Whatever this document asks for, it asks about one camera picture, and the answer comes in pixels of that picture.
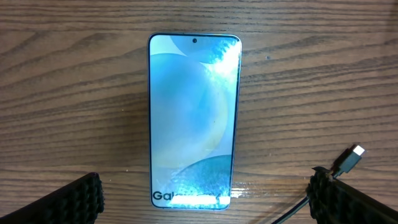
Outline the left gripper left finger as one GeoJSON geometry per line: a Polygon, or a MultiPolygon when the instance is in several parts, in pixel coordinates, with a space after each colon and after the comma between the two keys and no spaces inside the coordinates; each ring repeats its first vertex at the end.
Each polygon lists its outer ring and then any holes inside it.
{"type": "Polygon", "coordinates": [[[103,212],[102,181],[91,172],[1,217],[1,224],[94,224],[103,212]]]}

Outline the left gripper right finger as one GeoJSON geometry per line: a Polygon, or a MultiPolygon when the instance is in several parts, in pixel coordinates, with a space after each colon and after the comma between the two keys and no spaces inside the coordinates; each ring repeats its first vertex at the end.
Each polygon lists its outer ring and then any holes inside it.
{"type": "Polygon", "coordinates": [[[314,167],[306,188],[310,215],[318,224],[397,224],[397,211],[314,167]]]}

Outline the blue Samsung Galaxy smartphone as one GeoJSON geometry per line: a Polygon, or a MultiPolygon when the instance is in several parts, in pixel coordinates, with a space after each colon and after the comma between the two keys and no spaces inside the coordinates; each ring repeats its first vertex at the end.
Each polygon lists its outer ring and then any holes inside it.
{"type": "Polygon", "coordinates": [[[153,206],[229,207],[242,49],[240,38],[228,34],[155,33],[149,37],[153,206]]]}

